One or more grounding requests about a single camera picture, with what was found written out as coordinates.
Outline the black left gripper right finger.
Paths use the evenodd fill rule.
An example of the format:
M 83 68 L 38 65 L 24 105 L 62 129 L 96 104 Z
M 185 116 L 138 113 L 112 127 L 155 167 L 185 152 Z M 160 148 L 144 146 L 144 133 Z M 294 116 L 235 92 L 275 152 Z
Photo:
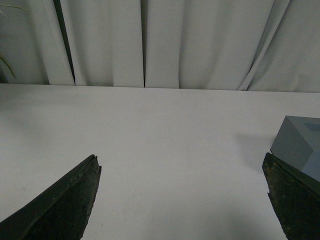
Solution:
M 262 170 L 272 208 L 288 240 L 320 238 L 320 182 L 266 153 Z

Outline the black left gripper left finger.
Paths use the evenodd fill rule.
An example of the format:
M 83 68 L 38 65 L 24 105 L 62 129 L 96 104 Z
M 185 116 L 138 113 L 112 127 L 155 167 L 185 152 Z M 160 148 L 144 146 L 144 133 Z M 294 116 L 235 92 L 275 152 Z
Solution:
M 90 155 L 0 223 L 2 240 L 80 240 L 94 206 L 102 168 Z

